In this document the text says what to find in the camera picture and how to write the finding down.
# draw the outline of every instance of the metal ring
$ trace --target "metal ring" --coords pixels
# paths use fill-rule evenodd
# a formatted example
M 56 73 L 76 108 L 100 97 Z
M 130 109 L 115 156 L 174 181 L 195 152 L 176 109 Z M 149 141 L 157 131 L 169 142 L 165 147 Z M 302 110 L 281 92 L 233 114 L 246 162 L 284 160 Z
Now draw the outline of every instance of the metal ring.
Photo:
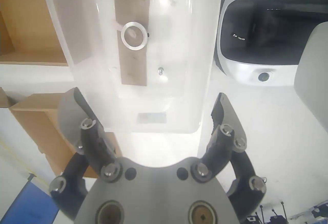
M 62 176 L 57 176 L 49 185 L 49 192 L 62 193 L 66 187 L 66 179 Z
M 125 40 L 125 31 L 130 28 L 130 27 L 137 27 L 143 34 L 143 41 L 142 43 L 139 45 L 139 46 L 136 46 L 136 47 L 133 47 L 131 45 L 129 45 L 127 43 L 127 41 Z M 147 34 L 147 31 L 146 29 L 144 28 L 143 25 L 141 25 L 140 23 L 138 22 L 135 22 L 135 21 L 131 21 L 131 22 L 128 22 L 126 23 L 123 28 L 122 28 L 122 31 L 121 31 L 121 39 L 122 39 L 122 42 L 123 44 L 130 50 L 141 50 L 146 44 L 147 44 L 147 40 L 148 40 L 148 34 Z

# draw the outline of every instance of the circular hole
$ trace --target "circular hole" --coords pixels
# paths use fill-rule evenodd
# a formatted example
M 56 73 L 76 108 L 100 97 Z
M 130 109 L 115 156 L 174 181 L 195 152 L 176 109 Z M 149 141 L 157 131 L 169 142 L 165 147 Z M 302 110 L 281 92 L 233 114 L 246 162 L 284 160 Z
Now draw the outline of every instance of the circular hole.
M 129 181 L 133 180 L 134 178 L 136 178 L 137 175 L 137 171 L 135 168 L 128 168 L 125 171 L 125 178 Z
M 266 72 L 259 74 L 259 81 L 267 81 L 270 75 Z
M 192 205 L 189 220 L 191 224 L 215 224 L 216 217 L 209 204 L 199 202 Z
M 124 33 L 124 38 L 126 42 L 132 47 L 140 46 L 143 42 L 142 31 L 135 26 L 131 26 L 126 29 Z
M 189 176 L 188 171 L 185 168 L 178 168 L 177 176 L 180 180 L 186 180 Z
M 123 223 L 123 208 L 115 201 L 102 205 L 98 212 L 97 224 L 121 224 Z

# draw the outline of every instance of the screw head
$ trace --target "screw head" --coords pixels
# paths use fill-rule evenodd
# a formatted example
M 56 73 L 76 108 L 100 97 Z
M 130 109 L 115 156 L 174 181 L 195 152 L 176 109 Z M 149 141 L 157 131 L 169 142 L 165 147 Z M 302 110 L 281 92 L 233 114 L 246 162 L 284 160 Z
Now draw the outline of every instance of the screw head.
M 83 126 L 91 127 L 91 125 L 92 125 L 92 119 L 87 118 L 87 119 L 85 119 L 85 120 L 83 121 L 82 124 L 83 124 Z
M 66 179 L 62 176 L 58 176 L 51 181 L 49 185 L 49 192 L 62 193 L 66 187 Z
M 161 76 L 161 75 L 163 75 L 163 72 L 164 72 L 164 68 L 163 67 L 159 67 L 158 68 L 158 74 Z
M 231 137 L 231 133 L 233 132 L 233 129 L 231 126 L 229 126 L 228 124 L 223 124 L 220 127 L 221 131 L 223 134 L 225 134 L 226 136 Z
M 252 176 L 249 179 L 249 186 L 252 190 L 262 191 L 263 193 L 266 192 L 266 185 L 263 180 L 258 176 Z
M 238 149 L 241 149 L 241 150 L 246 149 L 246 141 L 242 137 L 237 137 L 234 140 L 234 144 Z
M 117 167 L 114 163 L 110 163 L 107 165 L 104 169 L 104 175 L 106 177 L 114 176 L 114 174 L 117 172 Z
M 208 174 L 208 168 L 204 163 L 199 163 L 197 165 L 197 172 L 200 176 L 205 177 Z

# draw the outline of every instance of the gray metal plate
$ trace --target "gray metal plate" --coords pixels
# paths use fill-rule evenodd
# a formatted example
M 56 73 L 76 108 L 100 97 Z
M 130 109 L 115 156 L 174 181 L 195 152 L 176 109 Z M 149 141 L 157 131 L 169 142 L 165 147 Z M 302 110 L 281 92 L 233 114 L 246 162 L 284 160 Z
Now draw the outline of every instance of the gray metal plate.
M 207 183 L 198 183 L 190 174 L 190 157 L 164 168 L 149 168 L 118 158 L 123 174 L 115 183 L 97 179 L 85 198 L 75 219 L 76 224 L 95 223 L 99 207 L 107 201 L 119 202 L 124 210 L 124 224 L 146 223 L 189 223 L 188 211 L 196 201 L 209 203 L 217 215 L 217 223 L 239 224 L 231 203 L 216 178 Z M 128 181 L 125 171 L 135 168 L 136 177 Z M 177 177 L 177 169 L 184 167 L 189 176 L 182 181 Z

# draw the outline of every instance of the white wall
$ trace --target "white wall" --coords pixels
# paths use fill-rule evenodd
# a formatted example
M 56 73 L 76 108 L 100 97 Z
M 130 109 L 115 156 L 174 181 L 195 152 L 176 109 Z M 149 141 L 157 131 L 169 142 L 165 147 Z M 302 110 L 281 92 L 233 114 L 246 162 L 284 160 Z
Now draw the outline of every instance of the white wall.
M 76 87 L 69 67 L 0 65 L 0 87 L 16 101 L 37 93 L 64 93 Z

